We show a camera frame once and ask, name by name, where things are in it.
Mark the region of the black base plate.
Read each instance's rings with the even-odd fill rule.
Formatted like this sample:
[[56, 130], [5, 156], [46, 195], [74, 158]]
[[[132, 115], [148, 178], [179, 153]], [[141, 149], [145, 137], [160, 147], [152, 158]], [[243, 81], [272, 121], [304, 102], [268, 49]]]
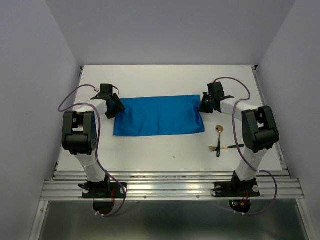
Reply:
[[214, 182], [211, 195], [215, 198], [242, 199], [243, 197], [259, 197], [260, 191], [254, 191], [257, 185], [234, 185], [231, 181]]
[[83, 199], [123, 199], [124, 192], [116, 182], [104, 184], [103, 182], [86, 182], [78, 184], [82, 189]]

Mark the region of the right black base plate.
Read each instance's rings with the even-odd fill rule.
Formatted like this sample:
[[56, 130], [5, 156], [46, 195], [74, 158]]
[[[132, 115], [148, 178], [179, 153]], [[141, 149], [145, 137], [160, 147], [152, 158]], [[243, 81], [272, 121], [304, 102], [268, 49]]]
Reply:
[[254, 191], [257, 185], [234, 185], [231, 181], [214, 182], [211, 195], [215, 198], [242, 199], [243, 197], [259, 197], [260, 191]]

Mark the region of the blue cloth napkin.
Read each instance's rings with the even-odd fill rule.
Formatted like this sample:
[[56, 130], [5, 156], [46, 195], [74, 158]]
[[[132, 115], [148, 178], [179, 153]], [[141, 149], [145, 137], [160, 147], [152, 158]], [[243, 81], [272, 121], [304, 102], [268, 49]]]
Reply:
[[113, 135], [150, 137], [205, 132], [198, 112], [199, 95], [123, 98], [124, 112], [114, 121]]

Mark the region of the gold spoon green handle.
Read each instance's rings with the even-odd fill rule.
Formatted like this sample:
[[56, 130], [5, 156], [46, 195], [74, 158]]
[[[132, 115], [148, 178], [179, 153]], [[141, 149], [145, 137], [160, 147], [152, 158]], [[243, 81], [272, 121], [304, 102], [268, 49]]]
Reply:
[[224, 128], [221, 125], [217, 125], [215, 128], [218, 132], [218, 142], [216, 147], [216, 157], [219, 158], [221, 155], [221, 133], [223, 132]]

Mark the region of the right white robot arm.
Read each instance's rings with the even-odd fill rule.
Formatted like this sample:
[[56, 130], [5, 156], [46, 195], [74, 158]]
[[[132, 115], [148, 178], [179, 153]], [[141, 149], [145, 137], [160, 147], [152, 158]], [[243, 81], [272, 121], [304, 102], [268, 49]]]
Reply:
[[[216, 196], [228, 193], [236, 196], [250, 191], [258, 194], [256, 175], [259, 166], [268, 150], [280, 139], [273, 111], [269, 106], [258, 107], [245, 103], [244, 99], [225, 95], [221, 82], [209, 83], [207, 87], [208, 92], [203, 94], [198, 111], [207, 114], [218, 111], [232, 116], [234, 140], [241, 157], [231, 180], [215, 187]], [[235, 120], [241, 121], [244, 152], [239, 149]]]

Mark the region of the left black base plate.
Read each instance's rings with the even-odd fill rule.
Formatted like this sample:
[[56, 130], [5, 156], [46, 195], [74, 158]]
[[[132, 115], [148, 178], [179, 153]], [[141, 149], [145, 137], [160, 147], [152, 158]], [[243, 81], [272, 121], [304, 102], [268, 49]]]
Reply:
[[116, 182], [104, 184], [103, 182], [86, 182], [78, 184], [82, 189], [83, 199], [123, 199], [124, 192]]

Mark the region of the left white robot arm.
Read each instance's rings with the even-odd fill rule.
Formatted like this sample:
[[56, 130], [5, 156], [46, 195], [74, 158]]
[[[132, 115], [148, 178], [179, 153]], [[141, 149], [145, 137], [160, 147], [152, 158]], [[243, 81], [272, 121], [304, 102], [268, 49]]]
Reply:
[[58, 111], [63, 113], [61, 144], [81, 164], [86, 173], [86, 183], [79, 184], [84, 199], [112, 198], [119, 185], [111, 183], [111, 176], [102, 167], [98, 158], [101, 135], [101, 116], [113, 119], [124, 112], [125, 107], [114, 93], [118, 88], [112, 84], [102, 83], [99, 88], [91, 84], [78, 86], [66, 97], [67, 99], [81, 87], [91, 87], [97, 93], [89, 102], [76, 103], [65, 109], [64, 99]]

